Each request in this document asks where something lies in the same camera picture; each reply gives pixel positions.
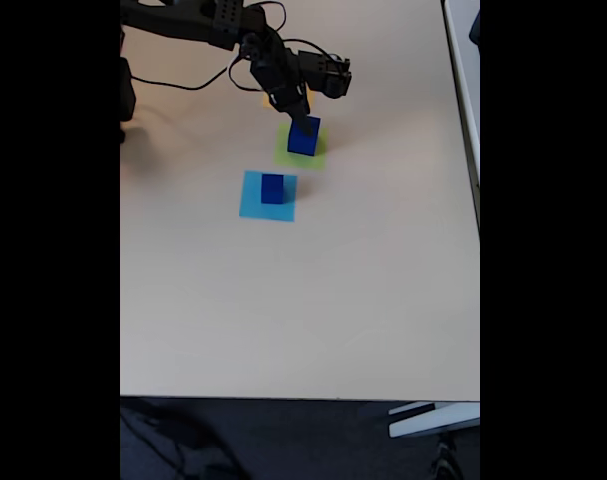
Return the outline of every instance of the white table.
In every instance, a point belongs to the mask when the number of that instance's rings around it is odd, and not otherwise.
[[[288,118],[261,94],[135,82],[121,394],[478,401],[480,244],[441,5],[284,3],[284,38],[352,60],[347,97],[314,102],[324,171],[273,164]],[[231,58],[126,35],[144,78],[197,85]],[[235,74],[251,85],[247,67]],[[294,223],[239,218],[246,170],[298,175]]]

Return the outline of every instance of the table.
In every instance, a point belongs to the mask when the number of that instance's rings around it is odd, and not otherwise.
[[[284,3],[284,38],[352,60],[347,97],[314,101],[324,171],[274,165],[288,118],[260,93],[135,83],[121,394],[478,401],[480,243],[440,2]],[[147,79],[198,85],[231,58],[126,35]],[[294,223],[239,218],[246,170],[298,176]]]

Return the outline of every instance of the blue block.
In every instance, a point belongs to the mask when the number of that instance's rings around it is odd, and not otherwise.
[[[261,178],[261,203],[282,205],[284,199],[283,175],[264,173]]]
[[[321,119],[316,117],[307,117],[312,124],[312,136],[308,137],[299,127],[292,122],[290,134],[287,137],[287,151],[290,153],[300,153],[302,155],[314,156],[316,152],[316,142],[319,139],[319,129]]]

